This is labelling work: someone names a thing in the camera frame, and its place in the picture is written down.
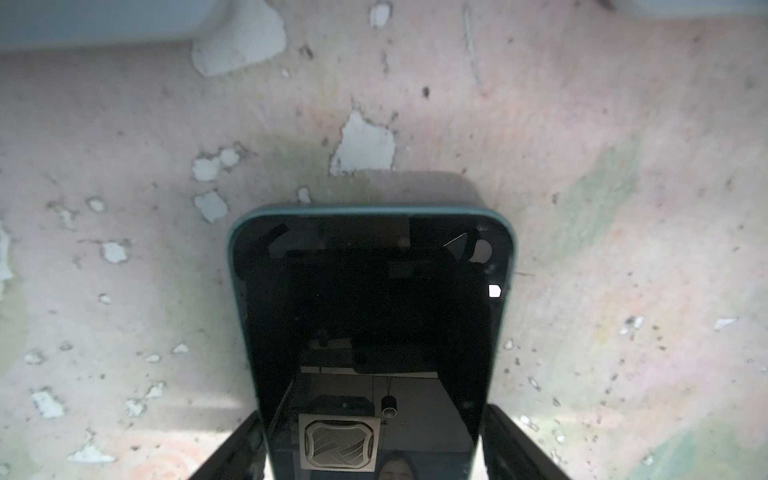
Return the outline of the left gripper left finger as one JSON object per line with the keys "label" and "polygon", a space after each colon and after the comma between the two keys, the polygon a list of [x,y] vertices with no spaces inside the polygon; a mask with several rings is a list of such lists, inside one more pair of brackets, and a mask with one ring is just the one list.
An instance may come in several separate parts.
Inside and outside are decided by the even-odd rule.
{"label": "left gripper left finger", "polygon": [[254,411],[190,476],[190,480],[264,478],[267,448],[258,411]]}

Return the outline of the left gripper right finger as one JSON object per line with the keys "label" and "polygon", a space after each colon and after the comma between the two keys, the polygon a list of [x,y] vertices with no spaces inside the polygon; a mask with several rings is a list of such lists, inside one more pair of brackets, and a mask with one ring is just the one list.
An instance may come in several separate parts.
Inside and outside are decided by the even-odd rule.
{"label": "left gripper right finger", "polygon": [[481,437],[490,480],[569,479],[497,405],[485,408]]}

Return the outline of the phone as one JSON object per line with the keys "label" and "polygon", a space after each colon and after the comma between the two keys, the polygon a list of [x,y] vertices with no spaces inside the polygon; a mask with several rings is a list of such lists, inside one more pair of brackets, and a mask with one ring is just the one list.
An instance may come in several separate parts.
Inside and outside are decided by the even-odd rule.
{"label": "phone", "polygon": [[468,479],[515,234],[456,206],[263,208],[228,248],[268,479]]}

